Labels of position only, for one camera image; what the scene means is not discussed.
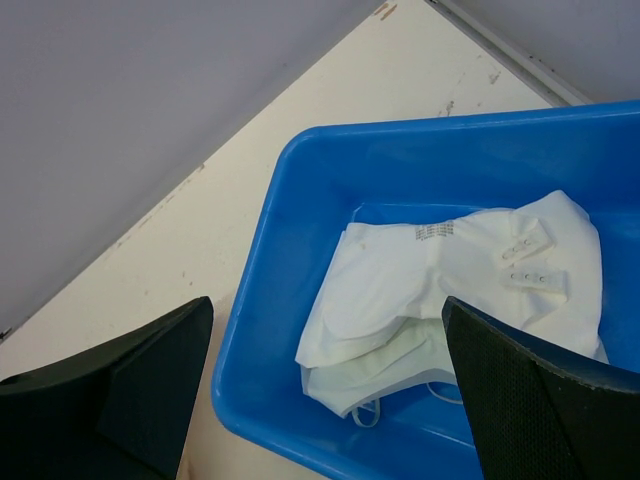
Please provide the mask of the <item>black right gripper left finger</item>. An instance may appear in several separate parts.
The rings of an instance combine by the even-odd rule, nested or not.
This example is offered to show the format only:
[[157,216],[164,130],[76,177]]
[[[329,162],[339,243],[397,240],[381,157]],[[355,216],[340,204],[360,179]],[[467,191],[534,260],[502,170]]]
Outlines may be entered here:
[[214,308],[196,298],[1,383],[4,479],[174,479]]

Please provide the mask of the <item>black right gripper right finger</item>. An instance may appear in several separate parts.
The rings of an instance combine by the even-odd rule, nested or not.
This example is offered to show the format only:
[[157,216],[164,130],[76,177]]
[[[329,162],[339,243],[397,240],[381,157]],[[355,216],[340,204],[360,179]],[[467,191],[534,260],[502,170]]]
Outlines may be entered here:
[[453,296],[442,320],[484,478],[638,478],[637,373]]

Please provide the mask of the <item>white mint bra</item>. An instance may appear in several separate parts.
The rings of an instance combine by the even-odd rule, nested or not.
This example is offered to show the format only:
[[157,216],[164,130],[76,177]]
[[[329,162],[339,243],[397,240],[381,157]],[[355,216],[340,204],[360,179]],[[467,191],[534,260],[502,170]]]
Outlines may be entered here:
[[408,319],[385,345],[336,365],[303,367],[301,379],[305,395],[341,418],[417,385],[457,384],[438,318]]

